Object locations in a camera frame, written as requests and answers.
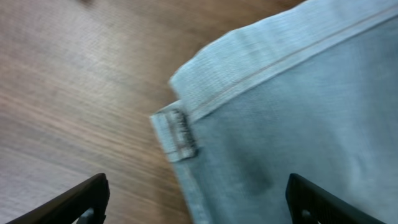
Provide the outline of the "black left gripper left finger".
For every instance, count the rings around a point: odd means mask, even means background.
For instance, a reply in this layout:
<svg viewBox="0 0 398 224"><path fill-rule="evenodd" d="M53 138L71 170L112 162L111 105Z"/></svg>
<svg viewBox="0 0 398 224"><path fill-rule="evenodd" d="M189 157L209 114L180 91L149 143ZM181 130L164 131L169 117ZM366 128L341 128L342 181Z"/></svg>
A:
<svg viewBox="0 0 398 224"><path fill-rule="evenodd" d="M109 197L106 175L99 173L7 224L103 224Z"/></svg>

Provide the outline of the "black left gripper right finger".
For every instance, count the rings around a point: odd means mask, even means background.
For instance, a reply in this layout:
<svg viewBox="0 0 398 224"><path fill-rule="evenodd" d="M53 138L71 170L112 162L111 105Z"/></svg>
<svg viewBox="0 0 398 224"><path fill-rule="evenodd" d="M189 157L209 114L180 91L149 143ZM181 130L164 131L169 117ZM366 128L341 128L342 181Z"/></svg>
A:
<svg viewBox="0 0 398 224"><path fill-rule="evenodd" d="M290 174L285 197L293 224L384 224L298 174Z"/></svg>

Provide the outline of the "light blue denim shorts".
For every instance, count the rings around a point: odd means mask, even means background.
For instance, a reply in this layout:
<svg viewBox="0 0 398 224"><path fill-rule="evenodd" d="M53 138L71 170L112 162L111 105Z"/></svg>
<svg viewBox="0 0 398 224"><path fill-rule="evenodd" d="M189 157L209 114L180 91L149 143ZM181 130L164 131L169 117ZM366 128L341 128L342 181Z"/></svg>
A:
<svg viewBox="0 0 398 224"><path fill-rule="evenodd" d="M290 223L297 173L397 222L397 0L315 0L233 30L152 115L195 223Z"/></svg>

